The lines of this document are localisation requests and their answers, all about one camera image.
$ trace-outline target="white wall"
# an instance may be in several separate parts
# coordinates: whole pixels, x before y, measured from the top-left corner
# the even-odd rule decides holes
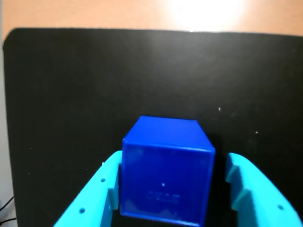
[[[0,0],[0,37],[2,37],[2,0]],[[6,124],[6,108],[4,95],[3,77],[3,51],[0,51],[0,207],[2,207],[13,196],[11,180],[9,146]],[[14,200],[2,211],[0,211],[0,221],[16,217]],[[10,221],[1,227],[17,227],[17,222]]]

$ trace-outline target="cube face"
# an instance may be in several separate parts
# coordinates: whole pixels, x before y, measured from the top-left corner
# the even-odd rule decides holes
[[[121,214],[203,226],[213,163],[197,121],[141,117],[123,141]]]

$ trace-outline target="black surface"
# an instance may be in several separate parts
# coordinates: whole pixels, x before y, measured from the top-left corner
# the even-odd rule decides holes
[[[229,152],[259,167],[302,217],[303,38],[17,29],[4,63],[20,227],[54,224],[143,114],[197,119],[216,147],[205,226],[235,226]],[[112,226],[168,225],[116,212]]]

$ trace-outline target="orange tabletop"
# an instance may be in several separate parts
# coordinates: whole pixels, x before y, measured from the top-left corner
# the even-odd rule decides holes
[[[3,0],[16,27],[237,31],[303,35],[302,0]]]

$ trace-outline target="blue cube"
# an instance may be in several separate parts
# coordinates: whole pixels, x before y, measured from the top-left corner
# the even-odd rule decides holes
[[[197,121],[140,117],[123,139],[121,215],[204,226],[214,154]]]

